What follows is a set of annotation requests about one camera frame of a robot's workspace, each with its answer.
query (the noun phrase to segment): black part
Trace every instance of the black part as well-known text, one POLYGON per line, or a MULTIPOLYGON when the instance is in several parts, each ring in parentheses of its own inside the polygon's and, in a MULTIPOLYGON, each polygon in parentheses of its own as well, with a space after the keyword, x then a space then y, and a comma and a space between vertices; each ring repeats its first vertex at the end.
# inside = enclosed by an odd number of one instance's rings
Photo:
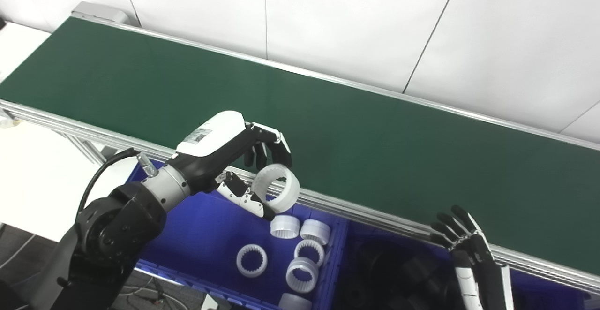
POLYGON ((275 211, 272 210, 269 205, 267 205, 267 203, 265 203, 264 201, 261 200, 260 197, 258 197, 257 194, 252 194, 252 196, 250 197, 251 201, 257 201, 258 203, 262 203, 263 205, 263 216, 262 218, 267 220, 267 221, 273 221, 273 219, 275 218, 275 211))
POLYGON ((342 274, 334 295, 333 310, 375 310, 375 297, 358 276, 342 274))
POLYGON ((270 149, 273 163, 281 163, 288 168, 292 167, 292 155, 287 151, 283 143, 266 144, 266 147, 270 149))
POLYGON ((469 259, 469 254, 467 254, 464 250, 453 250, 450 255, 452 255, 452 262, 454 266, 457 268, 471 268, 471 260, 469 259))
POLYGON ((443 246, 446 249, 450 249, 452 248, 452 242, 450 242, 450 240, 448 240, 444 235, 439 235, 439 234, 429 234, 429 239, 435 243, 435 244, 439 244, 441 246, 443 246))
POLYGON ((15 310, 21 309, 24 306, 28 305, 13 291, 13 289, 0 280, 0 310, 15 310))
POLYGON ((226 175, 227 176, 225 180, 223 180, 223 183, 236 197, 242 197, 248 190, 248 185, 246 182, 240 179, 240 177, 233 172, 227 172, 226 175))
POLYGON ((471 221, 469 213, 466 210, 461 208, 459 205, 453 205, 450 210, 452 210, 452 212, 461 220, 461 222, 463 222, 469 231, 473 232, 477 230, 477 227, 471 221))
POLYGON ((197 157, 177 153, 177 156, 167 160, 166 164, 175 167, 181 173, 192 195, 197 192, 209 193, 217 188, 215 178, 255 143, 255 133, 246 128, 212 154, 197 157))
POLYGON ((454 230, 454 232, 458 236, 463 236, 467 234, 465 229, 463 229, 463 227, 461 227, 461 225, 458 223, 458 220, 456 220, 452 216, 444 214, 443 212, 439 212, 437 214, 437 219, 443 222, 444 224, 448 225, 448 227, 454 230))
POLYGON ((140 182, 118 186, 111 197, 128 202, 100 233, 99 250, 109 261, 127 263, 163 231, 167 213, 140 182))
POLYGON ((255 144, 255 154, 256 154, 256 169, 261 170, 266 167, 266 151, 264 150, 263 143, 255 144))
POLYGON ((255 151, 253 148, 250 148, 248 151, 244 153, 244 166, 252 167, 255 162, 255 151))
POLYGON ((448 226, 441 222, 433 222, 431 224, 431 227, 434 230, 437 230, 440 233, 446 235, 446 237, 448 237, 448 239, 452 242, 456 242, 458 240, 458 236, 454 233, 454 231, 452 231, 452 229, 450 229, 448 226))

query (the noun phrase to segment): robotic hand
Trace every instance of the robotic hand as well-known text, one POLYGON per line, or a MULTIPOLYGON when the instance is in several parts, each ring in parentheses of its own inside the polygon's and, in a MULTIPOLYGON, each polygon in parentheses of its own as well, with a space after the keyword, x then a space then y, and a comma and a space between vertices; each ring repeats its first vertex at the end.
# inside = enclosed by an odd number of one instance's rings
POLYGON ((274 212, 240 178, 223 173, 242 155, 246 165, 255 160, 262 169, 266 148, 275 163, 292 166, 290 149, 278 130, 244 122, 234 111, 213 116, 178 145, 161 169, 149 170, 142 182, 118 186, 79 211, 30 292, 21 297, 33 310, 107 309, 145 244, 162 232, 167 212, 197 192, 225 189, 232 193, 230 200, 272 219, 274 212))
POLYGON ((450 251, 467 310, 514 310, 510 268, 499 265, 486 236, 471 214, 455 205, 456 218, 440 212, 431 227, 431 241, 450 251))

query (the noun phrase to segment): plastic part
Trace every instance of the plastic part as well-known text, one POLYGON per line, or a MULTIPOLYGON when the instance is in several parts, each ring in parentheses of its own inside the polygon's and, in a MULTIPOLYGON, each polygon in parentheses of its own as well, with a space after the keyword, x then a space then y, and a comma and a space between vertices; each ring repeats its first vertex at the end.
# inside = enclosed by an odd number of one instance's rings
MULTIPOLYGON (((163 165, 153 162, 156 167, 163 165)), ((142 181, 145 177, 137 166, 129 181, 142 181)), ((198 193, 171 210, 162 235, 146 245, 137 267, 252 310, 281 310, 277 304, 283 293, 305 297, 313 302, 313 309, 330 309, 349 221, 300 204, 285 214, 295 216, 300 223, 316 219, 331 226, 317 286, 309 294, 295 293, 285 282, 285 272, 301 239, 273 237, 269 222, 217 192, 198 193), (238 251, 249 243, 258 244, 268 254, 267 269, 258 278, 245 278, 235 264, 238 251)), ((246 265, 247 258, 242 262, 246 267, 257 267, 260 255, 249 255, 256 258, 256 265, 246 265)))
POLYGON ((300 232, 300 220, 294 216, 277 215, 270 222, 270 234, 280 239, 293 239, 300 232))
POLYGON ((306 220, 300 229, 300 237, 303 239, 314 240, 322 246, 330 241, 331 228, 317 220, 306 220))
POLYGON ((292 260, 287 272, 285 273, 285 281, 287 285, 296 293, 309 293, 313 291, 317 285, 317 278, 319 278, 319 267, 313 262, 312 259, 306 257, 297 257, 292 260), (299 280, 294 276, 294 270, 302 270, 310 274, 310 280, 299 280))
POLYGON ((302 248, 306 248, 306 247, 314 248, 317 251, 317 254, 319 255, 319 260, 316 262, 316 264, 317 264, 317 267, 321 267, 321 265, 323 264, 323 261, 325 259, 325 250, 323 249, 323 246, 315 240, 300 241, 298 243, 298 245, 296 246, 296 250, 294 250, 294 258, 298 258, 298 255, 300 255, 300 250, 302 248))
POLYGON ((300 296, 285 293, 281 295, 279 307, 283 310, 311 310, 313 303, 300 296))
POLYGON ((291 208, 300 195, 300 182, 298 178, 284 165, 274 163, 261 169, 252 182, 251 190, 261 198, 274 212, 285 212, 291 208), (285 187, 274 199, 267 201, 266 192, 274 181, 285 177, 285 187))
POLYGON ((238 257, 235 260, 235 263, 238 266, 238 270, 240 271, 240 273, 242 273, 247 278, 255 278, 255 277, 261 276, 261 274, 264 272, 264 270, 266 270, 266 264, 267 264, 266 252, 264 252, 264 249, 262 249, 262 247, 259 246, 258 244, 247 244, 246 246, 243 246, 240 249, 240 251, 238 252, 238 257), (258 252, 259 254, 261 254, 261 257, 262 257, 261 266, 255 270, 247 270, 246 268, 244 268, 242 266, 242 257, 244 257, 245 254, 248 254, 251 251, 258 252))

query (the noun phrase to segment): blue storage bin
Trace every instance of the blue storage bin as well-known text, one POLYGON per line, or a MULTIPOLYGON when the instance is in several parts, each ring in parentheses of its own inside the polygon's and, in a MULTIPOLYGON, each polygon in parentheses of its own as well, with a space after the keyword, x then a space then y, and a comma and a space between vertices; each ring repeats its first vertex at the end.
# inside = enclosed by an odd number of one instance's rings
MULTIPOLYGON (((128 181, 145 177, 137 166, 128 181)), ((187 197, 170 211, 163 233, 146 246, 137 267, 250 309, 279 309, 281 295, 293 293, 313 302, 314 310, 326 310, 333 298, 348 221, 302 205, 295 205, 285 214, 302 222, 316 219, 331 227, 325 261, 311 293, 299 295, 285 282, 300 236, 289 240, 273 237, 269 222, 217 192, 187 197), (238 251, 250 243, 264 248, 268 257, 266 271, 257 278, 242 276, 236 267, 238 251)))
MULTIPOLYGON (((450 255, 444 248, 424 244, 375 227, 349 222, 348 236, 346 246, 343 249, 340 270, 352 272, 354 270, 353 265, 355 264, 353 255, 356 253, 358 247, 363 243, 373 240, 391 242, 416 251, 428 250, 445 262, 448 267, 452 266, 450 255)), ((510 271, 510 277, 517 310, 583 310, 585 308, 584 301, 587 293, 584 291, 515 270, 510 271)))

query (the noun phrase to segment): barcode label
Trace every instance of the barcode label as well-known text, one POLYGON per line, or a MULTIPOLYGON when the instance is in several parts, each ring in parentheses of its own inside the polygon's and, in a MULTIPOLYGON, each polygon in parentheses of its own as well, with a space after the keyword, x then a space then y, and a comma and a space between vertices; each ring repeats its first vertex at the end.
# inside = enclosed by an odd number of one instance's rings
POLYGON ((204 139, 210 132, 212 132, 210 129, 196 128, 195 131, 189 133, 186 139, 184 139, 184 142, 197 145, 200 140, 204 139))

